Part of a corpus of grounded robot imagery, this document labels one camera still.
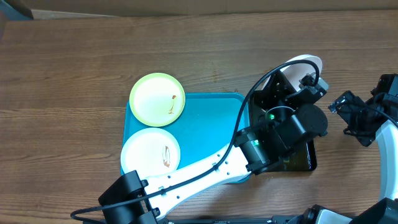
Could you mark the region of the pink-white plate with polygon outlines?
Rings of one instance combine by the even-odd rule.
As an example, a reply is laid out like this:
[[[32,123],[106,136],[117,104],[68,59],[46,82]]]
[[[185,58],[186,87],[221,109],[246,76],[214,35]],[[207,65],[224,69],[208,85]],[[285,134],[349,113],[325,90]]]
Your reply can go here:
[[[322,72],[323,62],[320,57],[317,57],[314,55],[309,55],[309,54],[303,54],[303,55],[298,55],[298,56],[288,60],[288,62],[295,61],[295,60],[312,61],[317,65],[320,73]],[[300,89],[299,80],[301,80],[307,74],[314,73],[315,69],[311,65],[300,63],[300,64],[295,64],[295,65],[289,65],[287,67],[282,68],[280,71],[285,75],[286,79],[290,82],[290,84],[294,87],[294,89],[296,91],[299,91],[299,89]]]

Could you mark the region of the yellow-green plate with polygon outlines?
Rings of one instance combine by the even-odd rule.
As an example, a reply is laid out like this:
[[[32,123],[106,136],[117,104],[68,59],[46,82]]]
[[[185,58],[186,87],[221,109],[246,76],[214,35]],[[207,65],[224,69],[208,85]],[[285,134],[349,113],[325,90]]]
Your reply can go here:
[[[162,127],[176,121],[185,107],[181,83],[166,73],[150,73],[140,78],[129,95],[130,109],[141,123]]]

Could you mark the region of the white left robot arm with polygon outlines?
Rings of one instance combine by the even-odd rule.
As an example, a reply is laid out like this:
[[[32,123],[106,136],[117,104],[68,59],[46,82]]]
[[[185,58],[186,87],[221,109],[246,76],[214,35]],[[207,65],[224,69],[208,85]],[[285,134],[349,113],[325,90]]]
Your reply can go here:
[[[170,174],[122,175],[98,199],[105,223],[157,223],[206,189],[278,169],[315,137],[326,135],[328,121],[315,102],[328,84],[318,75],[305,75],[294,85],[278,70],[261,80],[265,87],[252,87],[243,102],[262,113],[253,125],[234,129],[231,142],[218,152]]]

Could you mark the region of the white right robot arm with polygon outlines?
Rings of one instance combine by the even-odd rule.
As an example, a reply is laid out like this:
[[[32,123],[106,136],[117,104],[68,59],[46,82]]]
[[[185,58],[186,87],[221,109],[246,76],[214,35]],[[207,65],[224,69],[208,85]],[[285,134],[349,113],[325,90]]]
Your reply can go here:
[[[328,108],[346,122],[346,135],[354,136],[363,146],[377,142],[381,158],[379,201],[354,218],[314,205],[289,223],[397,223],[397,74],[381,75],[371,94],[363,101],[346,91]]]

